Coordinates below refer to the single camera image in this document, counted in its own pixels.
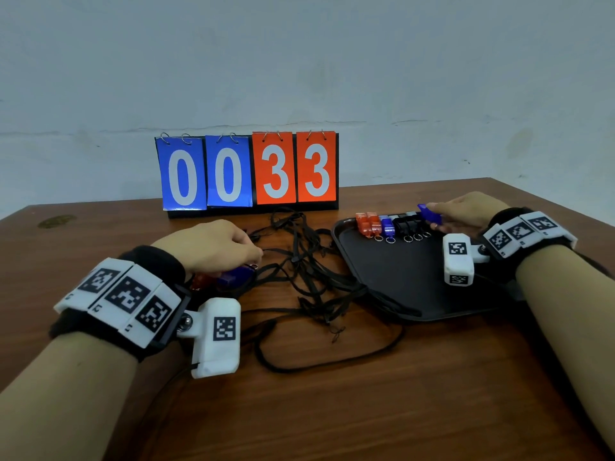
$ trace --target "blue number card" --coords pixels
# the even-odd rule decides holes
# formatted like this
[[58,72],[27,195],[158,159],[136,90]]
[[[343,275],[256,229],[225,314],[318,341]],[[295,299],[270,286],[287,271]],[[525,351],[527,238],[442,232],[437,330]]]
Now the blue number card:
[[156,138],[162,207],[165,210],[205,210],[205,162],[200,138]]
[[207,204],[252,207],[250,146],[247,137],[205,136]]

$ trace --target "metal screw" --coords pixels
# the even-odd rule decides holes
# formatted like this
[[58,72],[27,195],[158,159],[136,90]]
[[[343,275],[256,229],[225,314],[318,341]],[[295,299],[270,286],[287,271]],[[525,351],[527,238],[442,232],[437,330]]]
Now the metal screw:
[[181,314],[180,323],[177,324],[177,331],[188,331],[192,327],[192,317],[189,314],[183,313]]

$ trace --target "wooden table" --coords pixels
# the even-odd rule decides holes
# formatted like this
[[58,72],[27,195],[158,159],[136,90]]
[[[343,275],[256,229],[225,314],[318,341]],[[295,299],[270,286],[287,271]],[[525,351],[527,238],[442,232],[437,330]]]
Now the wooden table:
[[[331,227],[358,211],[398,213],[471,190],[549,213],[579,237],[581,252],[615,271],[615,228],[493,179],[344,187],[339,211],[309,213],[308,221]],[[63,214],[76,219],[37,227]],[[267,224],[265,215],[230,218],[249,230]],[[46,345],[51,306],[93,265],[201,221],[169,221],[160,200],[30,206],[0,221],[0,388]],[[261,246],[286,247],[289,239],[279,233]],[[294,307],[296,296],[288,284],[268,284],[241,302]],[[327,329],[306,319],[285,322],[265,351],[283,365],[315,363],[375,349],[396,331],[358,307],[343,325],[332,344]],[[302,374],[270,373],[246,352],[233,375],[175,380],[143,418],[186,365],[173,343],[140,366],[107,459],[608,458],[531,341],[508,316],[492,313],[411,326],[388,355]]]

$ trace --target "white wall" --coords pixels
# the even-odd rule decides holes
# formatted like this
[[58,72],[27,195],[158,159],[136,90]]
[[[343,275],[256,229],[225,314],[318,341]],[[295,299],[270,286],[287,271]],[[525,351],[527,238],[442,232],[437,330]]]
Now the white wall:
[[154,136],[328,129],[340,184],[615,224],[615,0],[0,0],[0,217],[160,196]]

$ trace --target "black tray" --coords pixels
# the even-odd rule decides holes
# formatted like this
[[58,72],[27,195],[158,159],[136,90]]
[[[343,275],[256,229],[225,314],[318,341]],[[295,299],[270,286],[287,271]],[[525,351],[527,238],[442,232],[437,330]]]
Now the black tray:
[[357,230],[354,218],[338,221],[332,230],[350,272],[373,291],[396,302],[419,309],[422,317],[398,314],[398,318],[432,321],[498,309],[514,303],[515,285],[498,285],[486,277],[489,264],[476,264],[472,286],[449,286],[444,282],[442,237],[394,244],[367,239]]

